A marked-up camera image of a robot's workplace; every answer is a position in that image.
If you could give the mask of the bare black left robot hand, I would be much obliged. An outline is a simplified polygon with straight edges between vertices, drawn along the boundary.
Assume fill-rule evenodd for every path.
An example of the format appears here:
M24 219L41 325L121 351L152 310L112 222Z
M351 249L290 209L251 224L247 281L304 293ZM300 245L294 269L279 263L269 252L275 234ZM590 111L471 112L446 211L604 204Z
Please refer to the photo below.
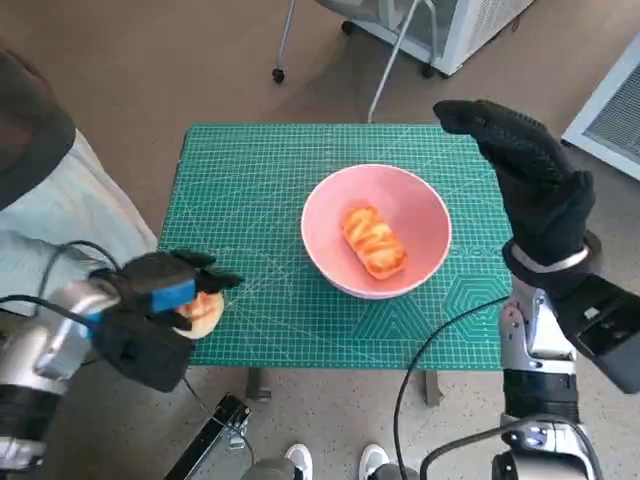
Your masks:
M146 254L120 275L135 311L191 340L214 330L224 313L224 292L244 281L217 266L215 256L185 249Z

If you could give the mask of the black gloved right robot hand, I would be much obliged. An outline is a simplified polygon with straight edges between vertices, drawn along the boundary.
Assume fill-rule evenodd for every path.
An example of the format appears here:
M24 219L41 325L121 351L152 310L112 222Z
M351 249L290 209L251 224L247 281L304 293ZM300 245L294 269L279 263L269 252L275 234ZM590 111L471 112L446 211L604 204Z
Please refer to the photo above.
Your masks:
M570 165L545 125L488 100L443 100L433 110L493 167L513 240L529 259L550 266L583 250L593 176Z

